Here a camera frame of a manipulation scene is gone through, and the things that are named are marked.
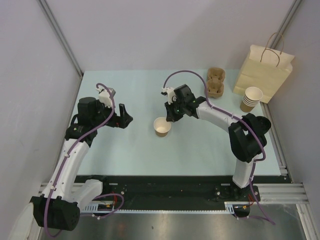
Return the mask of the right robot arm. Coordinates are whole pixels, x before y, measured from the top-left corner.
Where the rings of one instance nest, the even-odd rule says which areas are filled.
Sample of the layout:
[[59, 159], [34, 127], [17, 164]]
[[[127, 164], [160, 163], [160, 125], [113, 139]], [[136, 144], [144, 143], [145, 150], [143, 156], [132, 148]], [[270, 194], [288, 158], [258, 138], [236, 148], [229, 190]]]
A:
[[231, 151], [236, 157], [232, 177], [234, 185], [230, 188], [230, 194], [235, 200], [242, 201], [248, 196], [249, 187], [254, 195], [256, 162], [266, 159], [264, 147], [267, 145], [265, 134], [271, 128], [269, 119], [251, 113], [234, 115], [214, 106], [204, 96], [195, 97], [186, 84], [177, 88], [164, 87], [161, 94], [167, 97], [164, 105], [168, 122], [177, 122], [187, 115], [208, 121], [228, 133]]

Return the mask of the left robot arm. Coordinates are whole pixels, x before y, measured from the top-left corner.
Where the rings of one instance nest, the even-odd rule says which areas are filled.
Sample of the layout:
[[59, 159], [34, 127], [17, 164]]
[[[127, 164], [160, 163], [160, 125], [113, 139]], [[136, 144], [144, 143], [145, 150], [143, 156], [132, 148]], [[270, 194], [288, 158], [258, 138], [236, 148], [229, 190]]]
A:
[[97, 179], [89, 179], [72, 192], [80, 165], [92, 146], [98, 129], [104, 126], [125, 129], [133, 117], [123, 103], [119, 113], [94, 97], [78, 101], [77, 114], [67, 128], [60, 159], [49, 183], [40, 196], [33, 196], [33, 216], [40, 227], [73, 231], [82, 210], [94, 199], [105, 200], [111, 188]]

